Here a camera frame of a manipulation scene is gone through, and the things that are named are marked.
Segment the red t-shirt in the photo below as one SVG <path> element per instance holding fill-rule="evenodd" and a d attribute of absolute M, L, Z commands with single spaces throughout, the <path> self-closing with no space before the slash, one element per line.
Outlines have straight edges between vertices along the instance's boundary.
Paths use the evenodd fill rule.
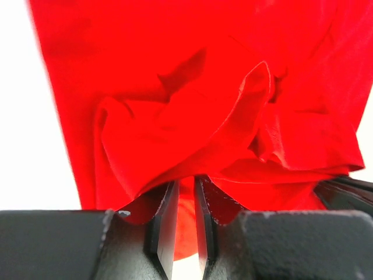
<path fill-rule="evenodd" d="M 197 252 L 193 178 L 252 211 L 319 210 L 364 167 L 371 1 L 30 1 L 83 209 L 179 180 L 174 258 Z"/>

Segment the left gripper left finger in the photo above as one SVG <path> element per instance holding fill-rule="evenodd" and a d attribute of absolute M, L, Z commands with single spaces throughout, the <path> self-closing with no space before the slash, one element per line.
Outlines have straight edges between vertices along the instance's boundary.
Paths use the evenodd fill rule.
<path fill-rule="evenodd" d="M 2 211 L 2 279 L 170 279 L 179 184 L 119 211 Z"/>

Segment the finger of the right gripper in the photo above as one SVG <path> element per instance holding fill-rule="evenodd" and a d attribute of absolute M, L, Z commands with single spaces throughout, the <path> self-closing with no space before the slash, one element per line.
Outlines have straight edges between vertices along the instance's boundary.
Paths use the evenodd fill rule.
<path fill-rule="evenodd" d="M 372 183 L 337 177 L 318 183 L 314 192 L 328 210 L 356 210 L 372 216 Z"/>

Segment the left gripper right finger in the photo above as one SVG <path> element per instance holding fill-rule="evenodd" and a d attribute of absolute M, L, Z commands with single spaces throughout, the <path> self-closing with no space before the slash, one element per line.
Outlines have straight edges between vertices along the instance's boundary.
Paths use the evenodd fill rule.
<path fill-rule="evenodd" d="M 251 212 L 195 178 L 204 279 L 371 279 L 372 216 L 356 210 Z"/>

